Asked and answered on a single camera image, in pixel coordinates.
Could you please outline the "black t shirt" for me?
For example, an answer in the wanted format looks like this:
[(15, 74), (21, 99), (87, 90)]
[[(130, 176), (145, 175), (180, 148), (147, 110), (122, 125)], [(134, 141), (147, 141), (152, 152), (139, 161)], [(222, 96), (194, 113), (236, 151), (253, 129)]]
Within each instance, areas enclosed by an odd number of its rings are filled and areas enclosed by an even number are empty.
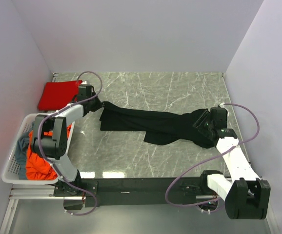
[(100, 117), (102, 131), (144, 131), (144, 142), (167, 145), (179, 139), (189, 140), (202, 148), (215, 147), (211, 134), (203, 133), (194, 125), (208, 109), (197, 109), (191, 113), (145, 111), (121, 108), (111, 102), (104, 103)]

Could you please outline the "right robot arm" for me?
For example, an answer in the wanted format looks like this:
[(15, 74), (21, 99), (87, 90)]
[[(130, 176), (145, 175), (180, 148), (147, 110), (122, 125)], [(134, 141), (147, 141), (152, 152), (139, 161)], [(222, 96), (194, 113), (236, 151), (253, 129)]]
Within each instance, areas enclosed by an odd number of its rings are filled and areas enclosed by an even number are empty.
[(220, 152), (230, 179), (221, 172), (208, 170), (200, 176), (199, 189), (203, 194), (215, 192), (225, 202), (230, 219), (265, 219), (271, 187), (268, 181), (254, 172), (235, 131), (227, 127), (229, 111), (226, 104), (203, 111), (193, 126)]

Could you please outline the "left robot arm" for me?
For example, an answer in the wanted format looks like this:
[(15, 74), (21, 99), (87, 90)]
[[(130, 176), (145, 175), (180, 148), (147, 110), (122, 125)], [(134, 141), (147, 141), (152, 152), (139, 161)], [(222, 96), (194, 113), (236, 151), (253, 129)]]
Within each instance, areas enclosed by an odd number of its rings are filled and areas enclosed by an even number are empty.
[(51, 114), (39, 114), (35, 117), (31, 151), (50, 164), (63, 188), (72, 196), (87, 191), (83, 188), (79, 170), (73, 166), (67, 155), (67, 127), (89, 112), (103, 107), (98, 98), (99, 93), (92, 85), (81, 84), (76, 102), (70, 102)]

